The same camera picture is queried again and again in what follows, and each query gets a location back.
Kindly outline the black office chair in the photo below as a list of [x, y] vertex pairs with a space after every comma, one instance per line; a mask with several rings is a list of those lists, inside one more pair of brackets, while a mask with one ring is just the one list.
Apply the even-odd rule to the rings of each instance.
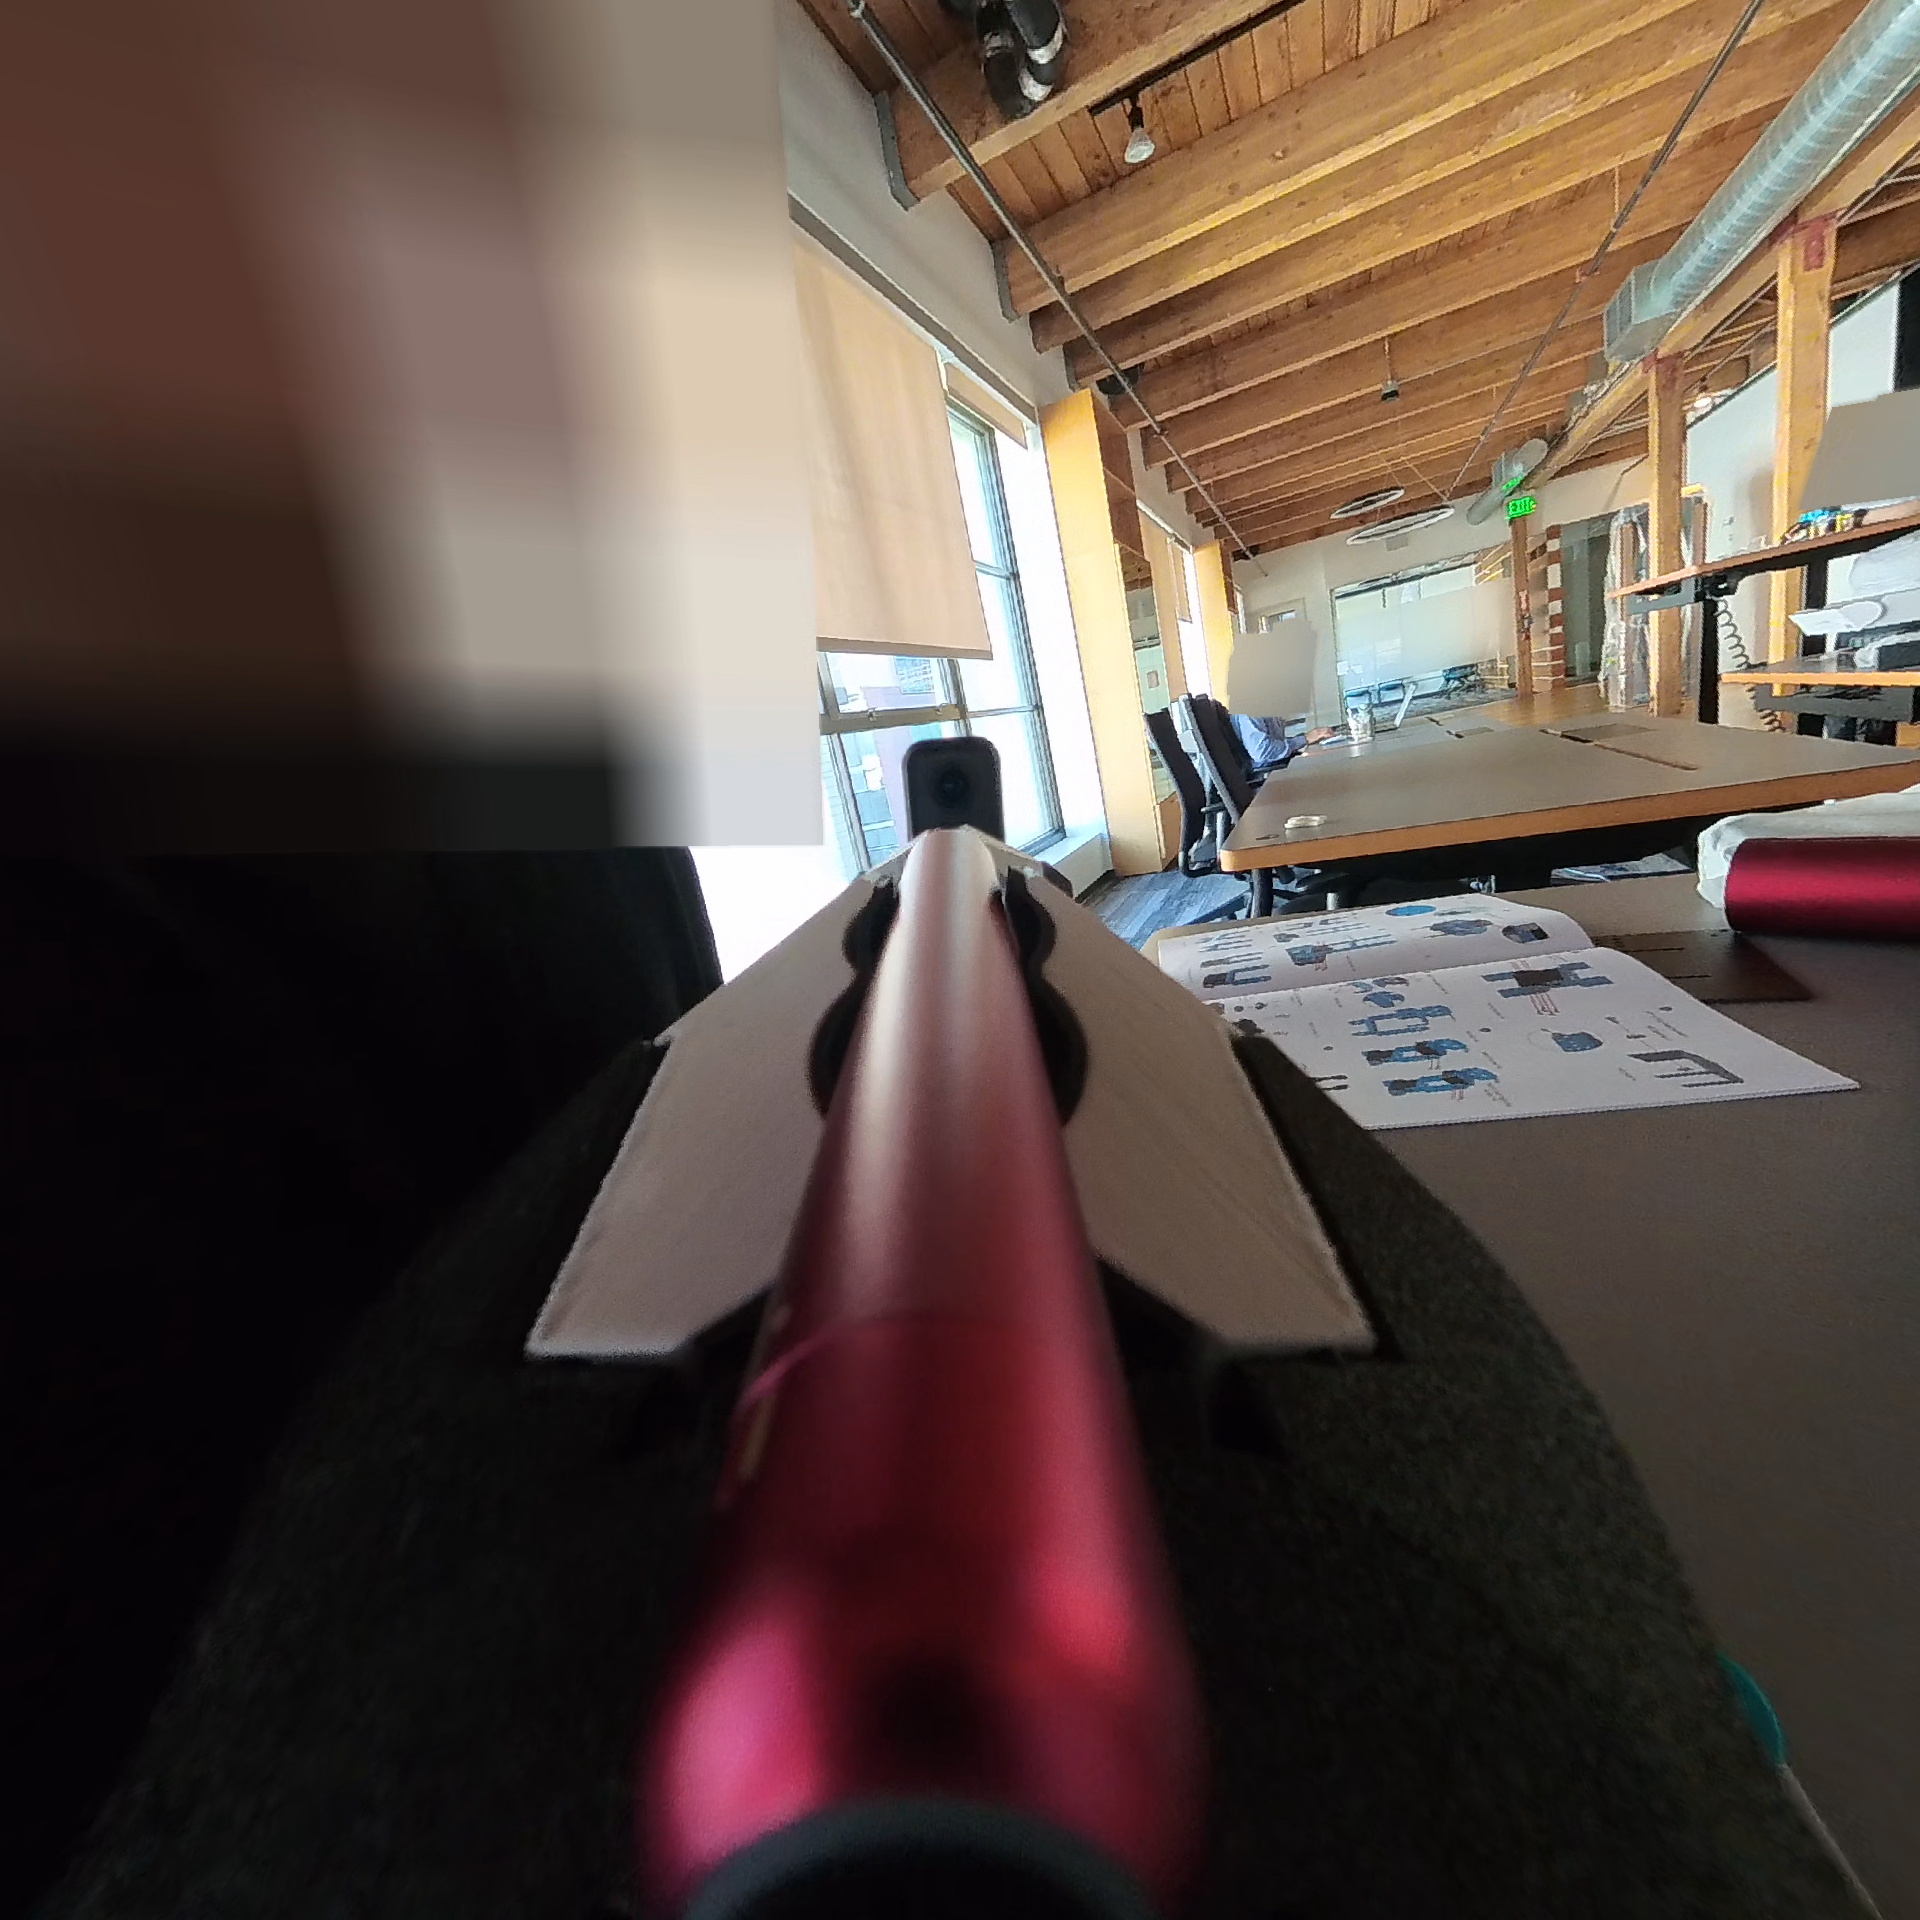
[[1189, 754], [1173, 708], [1148, 711], [1144, 724], [1179, 804], [1179, 872], [1192, 877], [1221, 873], [1219, 845], [1227, 831], [1224, 800], [1206, 770]]
[[1234, 721], [1221, 703], [1189, 693], [1177, 699], [1174, 713], [1206, 794], [1203, 840], [1212, 845], [1212, 868], [1224, 873], [1221, 852], [1232, 831], [1238, 827], [1241, 815], [1253, 804], [1259, 779], [1256, 779]]

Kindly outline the short red metal tube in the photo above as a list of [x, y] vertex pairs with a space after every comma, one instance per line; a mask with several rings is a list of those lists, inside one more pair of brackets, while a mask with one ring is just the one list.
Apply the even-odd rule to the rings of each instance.
[[1740, 933], [1916, 945], [1918, 840], [1745, 840], [1723, 877], [1721, 913]]

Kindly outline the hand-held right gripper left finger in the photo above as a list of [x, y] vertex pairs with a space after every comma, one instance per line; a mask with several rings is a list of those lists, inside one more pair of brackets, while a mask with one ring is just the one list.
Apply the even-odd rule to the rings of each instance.
[[667, 1359], [774, 1280], [824, 1132], [812, 1042], [854, 976], [849, 925], [872, 899], [854, 880], [665, 1032], [530, 1359]]

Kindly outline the dark grey desk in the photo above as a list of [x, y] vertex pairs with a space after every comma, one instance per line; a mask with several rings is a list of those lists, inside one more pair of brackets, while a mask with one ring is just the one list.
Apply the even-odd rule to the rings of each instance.
[[1916, 1916], [1916, 957], [1858, 1092], [1366, 1137], [1262, 1092], [1381, 1361], [1130, 1348], [1212, 1716], [1189, 1916]]

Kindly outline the large window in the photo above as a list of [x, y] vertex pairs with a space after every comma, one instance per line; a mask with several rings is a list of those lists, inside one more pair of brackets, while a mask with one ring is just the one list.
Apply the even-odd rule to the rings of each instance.
[[992, 656], [820, 659], [825, 844], [846, 880], [902, 849], [905, 749], [922, 741], [982, 736], [995, 745], [1004, 825], [1016, 845], [1044, 849], [1066, 827], [1002, 483], [1002, 436], [953, 407], [949, 427]]

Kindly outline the beige roller blind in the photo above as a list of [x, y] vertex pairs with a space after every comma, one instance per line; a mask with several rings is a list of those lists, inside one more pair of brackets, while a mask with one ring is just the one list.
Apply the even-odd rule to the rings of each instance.
[[934, 349], [796, 241], [824, 652], [992, 659]]

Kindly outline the open instruction booklet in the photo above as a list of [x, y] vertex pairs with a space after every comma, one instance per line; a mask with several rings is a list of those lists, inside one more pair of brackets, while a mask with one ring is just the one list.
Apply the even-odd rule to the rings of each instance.
[[1857, 1089], [1571, 916], [1496, 896], [1193, 929], [1160, 968], [1371, 1132]]

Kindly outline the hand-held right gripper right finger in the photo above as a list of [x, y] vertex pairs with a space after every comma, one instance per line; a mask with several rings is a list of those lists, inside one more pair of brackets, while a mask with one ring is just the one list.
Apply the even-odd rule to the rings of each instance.
[[1042, 976], [1088, 1045], [1064, 1129], [1094, 1256], [1224, 1345], [1371, 1353], [1377, 1333], [1224, 1017], [1025, 855], [1051, 923]]

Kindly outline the white foam wrap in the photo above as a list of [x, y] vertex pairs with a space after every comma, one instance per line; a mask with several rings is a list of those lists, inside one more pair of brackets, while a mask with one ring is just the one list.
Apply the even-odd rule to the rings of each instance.
[[1733, 858], [1749, 840], [1881, 840], [1918, 834], [1918, 785], [1868, 799], [1824, 800], [1811, 807], [1740, 812], [1714, 820], [1697, 840], [1697, 890], [1710, 906], [1723, 906], [1723, 887]]

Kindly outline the person's dark clothing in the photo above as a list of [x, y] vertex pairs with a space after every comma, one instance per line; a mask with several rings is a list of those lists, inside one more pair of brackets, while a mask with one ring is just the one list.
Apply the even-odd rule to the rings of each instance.
[[720, 976], [684, 849], [5, 858], [5, 1916], [361, 1311]]

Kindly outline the large silver air duct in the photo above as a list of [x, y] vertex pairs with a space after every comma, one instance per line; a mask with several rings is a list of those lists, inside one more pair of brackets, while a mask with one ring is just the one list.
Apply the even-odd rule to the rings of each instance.
[[1868, 4], [1677, 243], [1616, 290], [1603, 317], [1608, 364], [1656, 352], [1916, 82], [1918, 4]]

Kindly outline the long wooden table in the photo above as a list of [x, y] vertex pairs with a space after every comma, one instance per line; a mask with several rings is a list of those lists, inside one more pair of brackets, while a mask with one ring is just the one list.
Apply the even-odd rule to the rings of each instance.
[[[1306, 752], [1259, 787], [1221, 864], [1256, 876], [1262, 906], [1268, 876], [1289, 868], [1513, 880], [1557, 858], [1674, 849], [1723, 815], [1914, 781], [1916, 749], [1648, 711], [1550, 713], [1526, 697]], [[1329, 825], [1284, 834], [1291, 815]]]

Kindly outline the long red metal tube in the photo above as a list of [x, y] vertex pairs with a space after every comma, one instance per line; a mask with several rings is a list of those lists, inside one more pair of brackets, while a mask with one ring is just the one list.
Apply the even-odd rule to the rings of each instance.
[[1204, 1715], [1018, 938], [931, 832], [641, 1769], [667, 1916], [1161, 1916]]

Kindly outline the wooden standing desk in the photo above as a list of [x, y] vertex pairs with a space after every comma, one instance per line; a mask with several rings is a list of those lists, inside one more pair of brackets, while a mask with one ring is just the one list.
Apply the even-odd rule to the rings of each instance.
[[[1611, 593], [1625, 618], [1697, 612], [1697, 721], [1721, 721], [1721, 693], [1747, 693], [1762, 723], [1802, 736], [1893, 745], [1918, 721], [1916, 503], [1816, 519], [1816, 533], [1680, 567]], [[1834, 563], [1894, 548], [1894, 585], [1829, 604]], [[1789, 652], [1749, 656], [1729, 642], [1731, 605], [1749, 580], [1798, 577]]]

